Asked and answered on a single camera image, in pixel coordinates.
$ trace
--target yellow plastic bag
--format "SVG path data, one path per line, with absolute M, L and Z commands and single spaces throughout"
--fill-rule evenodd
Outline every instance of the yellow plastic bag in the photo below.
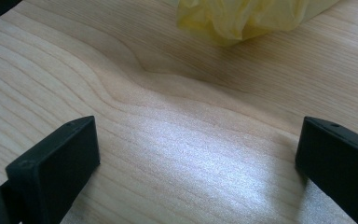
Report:
M 272 31 L 289 31 L 338 0 L 166 0 L 178 4 L 177 25 L 229 46 Z

